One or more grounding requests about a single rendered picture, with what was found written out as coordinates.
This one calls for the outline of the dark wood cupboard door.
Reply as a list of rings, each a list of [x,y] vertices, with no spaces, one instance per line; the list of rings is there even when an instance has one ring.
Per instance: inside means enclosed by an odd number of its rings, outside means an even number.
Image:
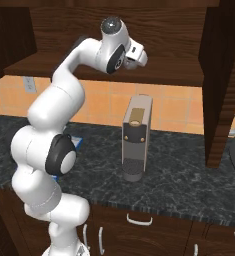
[[[103,227],[103,256],[183,256],[187,244],[187,237],[183,236],[127,226],[95,224],[99,256],[100,227]]]
[[[0,216],[17,250],[15,256],[41,256],[49,247],[49,223],[28,216],[10,189],[0,189]]]

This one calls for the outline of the grey coffee machine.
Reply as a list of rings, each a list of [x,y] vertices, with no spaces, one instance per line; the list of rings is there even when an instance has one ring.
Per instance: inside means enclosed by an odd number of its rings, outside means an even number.
[[[132,96],[123,118],[122,170],[126,181],[139,181],[146,170],[152,104],[151,96]]]

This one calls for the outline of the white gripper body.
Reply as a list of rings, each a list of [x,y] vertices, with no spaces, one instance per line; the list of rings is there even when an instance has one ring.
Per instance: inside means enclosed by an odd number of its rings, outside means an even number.
[[[124,66],[128,70],[136,69],[138,66],[144,67],[148,57],[144,47],[132,46],[124,58]]]

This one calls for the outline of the dark wood wall cabinet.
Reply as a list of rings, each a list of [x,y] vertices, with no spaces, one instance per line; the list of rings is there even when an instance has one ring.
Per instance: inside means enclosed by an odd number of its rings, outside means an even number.
[[[81,35],[101,37],[108,16],[124,21],[132,39],[148,56],[145,67],[107,75],[86,66],[75,75],[84,80],[197,86],[203,73],[198,61],[205,14],[220,0],[83,0],[29,8],[37,52],[5,69],[8,75],[49,77]]]

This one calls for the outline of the white wall socket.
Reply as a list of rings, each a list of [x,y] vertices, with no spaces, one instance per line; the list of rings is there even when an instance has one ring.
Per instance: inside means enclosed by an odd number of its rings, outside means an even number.
[[[35,86],[35,81],[33,77],[30,76],[24,76],[23,77],[23,84],[25,87],[25,91],[27,93],[36,93],[36,86]]]

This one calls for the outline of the dark wood drawer front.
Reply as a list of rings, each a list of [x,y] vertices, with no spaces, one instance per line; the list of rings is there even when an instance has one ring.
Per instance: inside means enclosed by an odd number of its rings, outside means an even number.
[[[129,227],[136,227],[141,229],[147,229],[157,233],[168,233],[171,235],[187,236],[192,222],[189,220],[183,220],[168,216],[158,216],[156,214],[137,212],[132,210],[118,209],[112,207],[106,207],[101,205],[93,205],[93,220],[100,222],[106,222],[115,225],[124,225]],[[151,226],[137,226],[127,222],[126,215],[129,213],[129,217],[138,221],[149,221],[153,218]]]
[[[235,256],[235,227],[208,224],[205,256]]]

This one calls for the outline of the dark wood cabinet door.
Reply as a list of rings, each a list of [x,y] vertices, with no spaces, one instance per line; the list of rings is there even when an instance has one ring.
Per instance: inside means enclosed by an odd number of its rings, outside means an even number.
[[[199,51],[205,165],[217,168],[235,115],[235,0],[206,11]]]
[[[0,7],[0,79],[4,69],[37,52],[28,7]]]

